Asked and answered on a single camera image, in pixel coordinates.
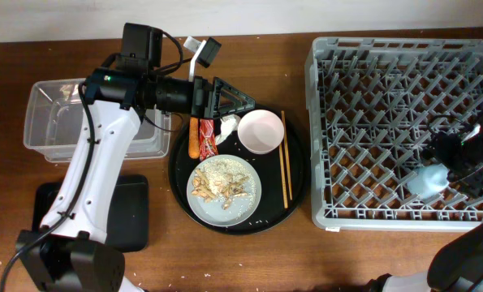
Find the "light blue cup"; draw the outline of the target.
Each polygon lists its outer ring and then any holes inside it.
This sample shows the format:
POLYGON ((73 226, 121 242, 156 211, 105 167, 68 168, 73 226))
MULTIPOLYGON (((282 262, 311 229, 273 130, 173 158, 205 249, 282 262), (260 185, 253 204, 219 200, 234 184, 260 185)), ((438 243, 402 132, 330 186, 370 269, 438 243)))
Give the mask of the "light blue cup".
POLYGON ((449 170, 443 165, 428 165, 419 168, 416 176, 407 183, 407 189, 420 199, 428 199, 444 191, 450 184, 449 170))

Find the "white pink bowl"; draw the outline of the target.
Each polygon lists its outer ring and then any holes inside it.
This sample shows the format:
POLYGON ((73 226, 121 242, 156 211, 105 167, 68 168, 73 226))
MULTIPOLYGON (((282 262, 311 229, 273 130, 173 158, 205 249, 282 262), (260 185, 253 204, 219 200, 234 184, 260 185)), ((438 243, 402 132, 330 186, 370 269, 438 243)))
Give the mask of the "white pink bowl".
POLYGON ((284 126, 277 114, 256 109, 240 119, 237 134, 248 151, 262 155, 272 152, 282 143, 284 126))

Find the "wooden chopstick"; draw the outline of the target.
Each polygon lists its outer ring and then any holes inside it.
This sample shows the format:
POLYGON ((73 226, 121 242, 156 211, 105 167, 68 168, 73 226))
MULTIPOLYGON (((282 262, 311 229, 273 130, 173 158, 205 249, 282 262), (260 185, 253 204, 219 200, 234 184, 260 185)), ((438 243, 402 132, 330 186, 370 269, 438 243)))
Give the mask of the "wooden chopstick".
POLYGON ((284 156, 282 145, 278 146, 278 154, 279 154, 279 164, 280 164, 280 175, 281 175, 281 186, 282 186, 282 199, 283 199, 283 206, 285 209, 288 209, 288 200, 287 200, 287 181, 285 175, 285 165, 284 165, 284 156))
POLYGON ((292 190, 292 182, 291 182, 291 165, 290 165, 290 155, 289 155, 289 147, 288 147, 288 138, 287 138, 287 124, 286 124, 286 115, 284 110, 281 111, 281 119, 284 129, 284 136, 283 136, 283 147, 284 147, 284 162, 286 165, 286 174, 287 174, 287 191, 289 200, 293 200, 293 190, 292 190))

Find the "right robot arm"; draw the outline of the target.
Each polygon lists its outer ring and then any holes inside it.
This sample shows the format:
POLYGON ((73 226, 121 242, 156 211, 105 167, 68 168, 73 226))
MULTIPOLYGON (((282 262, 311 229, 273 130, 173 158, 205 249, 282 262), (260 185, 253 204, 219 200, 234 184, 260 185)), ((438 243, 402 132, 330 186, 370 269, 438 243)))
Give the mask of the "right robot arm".
MULTIPOLYGON (((483 110, 457 134, 433 133, 424 159, 443 164, 467 195, 483 194, 483 110)), ((429 269, 411 276, 383 274, 361 291, 483 291, 483 222, 444 246, 429 269)))

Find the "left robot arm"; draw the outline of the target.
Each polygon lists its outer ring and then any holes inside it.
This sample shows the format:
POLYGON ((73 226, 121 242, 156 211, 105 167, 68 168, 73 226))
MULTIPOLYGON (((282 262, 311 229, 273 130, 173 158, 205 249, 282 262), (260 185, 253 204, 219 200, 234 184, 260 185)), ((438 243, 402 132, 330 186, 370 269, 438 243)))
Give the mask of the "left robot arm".
POLYGON ((168 33, 127 23, 122 48, 77 91, 84 109, 80 137, 63 184, 37 231, 24 230, 14 261, 40 291, 133 291, 122 252, 106 244, 110 204, 127 149, 147 110, 213 120, 252 110, 255 101, 221 79, 161 64, 168 33))

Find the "grey dishwasher rack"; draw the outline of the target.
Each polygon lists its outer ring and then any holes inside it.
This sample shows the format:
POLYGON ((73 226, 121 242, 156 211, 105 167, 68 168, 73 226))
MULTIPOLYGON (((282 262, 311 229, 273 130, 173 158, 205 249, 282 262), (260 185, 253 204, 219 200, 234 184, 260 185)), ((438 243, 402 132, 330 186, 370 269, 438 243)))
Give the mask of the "grey dishwasher rack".
POLYGON ((483 196, 407 189, 433 133, 483 110, 483 40, 319 37, 305 66, 312 219, 324 230, 466 232, 483 196))

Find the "crumpled white tissue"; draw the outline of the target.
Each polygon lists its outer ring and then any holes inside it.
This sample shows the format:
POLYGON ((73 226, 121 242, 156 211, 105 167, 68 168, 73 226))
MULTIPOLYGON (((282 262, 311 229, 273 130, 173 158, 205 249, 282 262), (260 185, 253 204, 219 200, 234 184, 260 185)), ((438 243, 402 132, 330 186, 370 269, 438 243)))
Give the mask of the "crumpled white tissue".
POLYGON ((227 115, 220 118, 220 134, 215 136, 215 144, 219 145, 226 141, 226 139, 237 131, 241 117, 235 114, 227 115))

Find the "orange carrot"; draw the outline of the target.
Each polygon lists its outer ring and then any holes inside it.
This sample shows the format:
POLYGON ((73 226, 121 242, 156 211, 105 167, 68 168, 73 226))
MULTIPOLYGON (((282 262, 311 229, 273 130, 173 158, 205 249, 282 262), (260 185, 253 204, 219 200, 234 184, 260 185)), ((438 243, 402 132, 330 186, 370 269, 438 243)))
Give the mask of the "orange carrot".
POLYGON ((197 159, 200 156, 198 118, 190 118, 189 121, 188 155, 192 159, 197 159))

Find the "red snack wrapper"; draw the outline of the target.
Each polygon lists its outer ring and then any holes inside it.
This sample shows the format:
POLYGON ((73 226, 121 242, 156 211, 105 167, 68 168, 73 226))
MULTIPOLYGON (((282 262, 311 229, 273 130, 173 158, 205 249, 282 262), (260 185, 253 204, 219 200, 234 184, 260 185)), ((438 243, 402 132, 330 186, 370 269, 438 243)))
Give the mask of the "red snack wrapper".
POLYGON ((214 121, 212 119, 200 120, 199 144, 199 158, 201 161, 218 155, 214 134, 214 121))

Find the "round black tray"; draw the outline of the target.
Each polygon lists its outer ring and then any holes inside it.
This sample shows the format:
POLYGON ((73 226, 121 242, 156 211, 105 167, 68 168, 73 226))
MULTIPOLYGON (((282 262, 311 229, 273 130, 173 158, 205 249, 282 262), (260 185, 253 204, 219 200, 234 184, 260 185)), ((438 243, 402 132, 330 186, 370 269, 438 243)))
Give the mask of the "round black tray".
POLYGON ((290 110, 285 112, 287 145, 291 167, 292 199, 284 207, 282 195, 281 168, 278 150, 268 154, 256 155, 249 152, 239 141, 236 134, 218 146, 221 154, 233 155, 249 163, 261 179, 262 198, 255 207, 253 215, 242 223, 229 227, 211 225, 200 219, 188 199, 188 179, 199 161, 188 155, 188 127, 177 135, 170 151, 169 181, 171 191, 183 211, 198 224, 222 234, 246 235, 268 230, 286 220, 303 202, 308 193, 311 178, 310 152, 304 140, 304 129, 296 121, 290 110))

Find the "grey plate with food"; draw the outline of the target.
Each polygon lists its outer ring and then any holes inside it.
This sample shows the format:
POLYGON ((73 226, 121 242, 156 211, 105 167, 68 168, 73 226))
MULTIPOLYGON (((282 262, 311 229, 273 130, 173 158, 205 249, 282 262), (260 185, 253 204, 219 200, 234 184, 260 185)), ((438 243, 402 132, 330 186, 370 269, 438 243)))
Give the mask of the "grey plate with food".
POLYGON ((232 155, 217 155, 200 162, 184 190, 192 214, 214 227, 228 228, 246 221, 262 197, 256 170, 232 155))

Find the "clear plastic bin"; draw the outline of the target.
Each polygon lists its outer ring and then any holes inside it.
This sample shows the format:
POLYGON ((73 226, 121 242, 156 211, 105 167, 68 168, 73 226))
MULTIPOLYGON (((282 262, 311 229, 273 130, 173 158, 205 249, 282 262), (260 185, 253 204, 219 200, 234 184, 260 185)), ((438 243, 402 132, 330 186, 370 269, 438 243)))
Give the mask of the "clear plastic bin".
MULTIPOLYGON (((78 94, 83 79, 39 81, 32 86, 24 123, 24 146, 52 163, 69 162, 80 136, 84 109, 78 94)), ((149 109, 125 158, 161 158, 169 152, 170 117, 149 109)))

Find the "black rectangular tray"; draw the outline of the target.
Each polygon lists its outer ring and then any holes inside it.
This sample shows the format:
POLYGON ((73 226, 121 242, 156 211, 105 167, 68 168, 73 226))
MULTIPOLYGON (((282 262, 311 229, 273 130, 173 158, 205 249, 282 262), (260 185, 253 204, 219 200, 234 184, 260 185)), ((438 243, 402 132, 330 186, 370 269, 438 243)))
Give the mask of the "black rectangular tray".
MULTIPOLYGON (((40 229, 61 187, 60 182, 41 184, 36 191, 32 231, 40 229)), ((149 183, 145 176, 119 176, 110 203, 106 245, 122 253, 141 251, 149 240, 149 183)))

